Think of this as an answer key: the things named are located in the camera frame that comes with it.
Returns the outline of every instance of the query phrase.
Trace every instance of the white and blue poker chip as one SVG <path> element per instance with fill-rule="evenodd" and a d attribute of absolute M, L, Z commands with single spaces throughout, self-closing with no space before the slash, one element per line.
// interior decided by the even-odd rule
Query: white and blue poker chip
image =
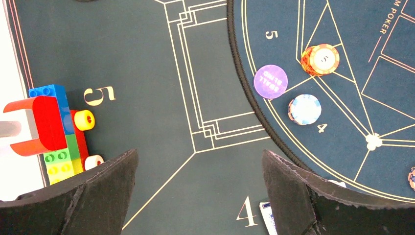
<path fill-rule="evenodd" d="M 319 100 L 310 94 L 301 94 L 288 106 L 288 116 L 299 125 L 309 125 L 317 121 L 322 114 Z"/>

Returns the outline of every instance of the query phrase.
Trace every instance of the white toy wheel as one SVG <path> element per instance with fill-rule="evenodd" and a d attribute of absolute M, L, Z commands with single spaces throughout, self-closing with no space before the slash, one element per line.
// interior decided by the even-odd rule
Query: white toy wheel
<path fill-rule="evenodd" d="M 104 159 L 99 155 L 89 156 L 85 159 L 85 170 L 92 169 L 103 162 Z"/>

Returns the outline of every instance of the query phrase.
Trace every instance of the navy blue mat surface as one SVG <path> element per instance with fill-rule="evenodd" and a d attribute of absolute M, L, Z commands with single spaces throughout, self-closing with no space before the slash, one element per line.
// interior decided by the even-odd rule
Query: navy blue mat surface
<path fill-rule="evenodd" d="M 294 162 L 348 188 L 415 202 L 415 0 L 230 0 L 230 42 L 239 78 L 261 123 Z M 310 76 L 300 66 L 309 46 L 330 44 L 339 67 Z M 288 75 L 286 92 L 264 99 L 253 85 L 262 66 Z M 312 94 L 317 122 L 300 126 L 289 102 Z M 368 149 L 367 139 L 382 144 Z"/>

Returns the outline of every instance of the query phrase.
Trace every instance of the toy block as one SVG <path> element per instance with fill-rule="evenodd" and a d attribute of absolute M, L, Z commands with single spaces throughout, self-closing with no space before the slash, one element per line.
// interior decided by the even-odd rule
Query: toy block
<path fill-rule="evenodd" d="M 31 109 L 20 109 L 2 114 L 0 120 L 0 146 L 39 138 Z"/>
<path fill-rule="evenodd" d="M 8 103 L 3 113 L 30 109 L 36 123 L 39 138 L 11 144 L 11 148 L 21 156 L 31 156 L 67 147 L 65 133 L 55 97 L 38 96 Z"/>
<path fill-rule="evenodd" d="M 68 145 L 67 148 L 43 154 L 46 165 L 71 161 L 80 158 L 75 134 L 67 135 L 65 138 Z"/>
<path fill-rule="evenodd" d="M 81 159 L 46 165 L 50 185 L 83 172 Z"/>
<path fill-rule="evenodd" d="M 85 135 L 83 131 L 80 131 L 75 125 L 75 113 L 76 110 L 70 111 L 70 116 L 72 117 L 73 126 L 75 129 L 76 143 L 78 144 L 79 155 L 81 156 L 82 167 L 85 170 L 85 160 L 89 156 L 87 141 L 85 140 Z"/>
<path fill-rule="evenodd" d="M 70 119 L 69 104 L 66 96 L 64 86 L 60 85 L 47 85 L 43 87 L 37 87 L 29 90 L 30 97 L 38 97 L 40 95 L 46 95 L 55 97 L 58 101 L 59 113 L 62 120 L 65 135 L 72 135 L 74 133 L 72 120 Z"/>

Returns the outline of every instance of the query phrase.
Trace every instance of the toy block vehicle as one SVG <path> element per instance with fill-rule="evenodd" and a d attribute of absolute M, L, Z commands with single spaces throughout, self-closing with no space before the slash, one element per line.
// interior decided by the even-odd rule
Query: toy block vehicle
<path fill-rule="evenodd" d="M 29 96 L 5 106 L 11 120 L 0 122 L 0 137 L 9 138 L 21 156 L 43 154 L 51 185 L 104 162 L 89 155 L 85 141 L 84 131 L 95 126 L 93 114 L 70 110 L 63 86 L 30 89 Z"/>

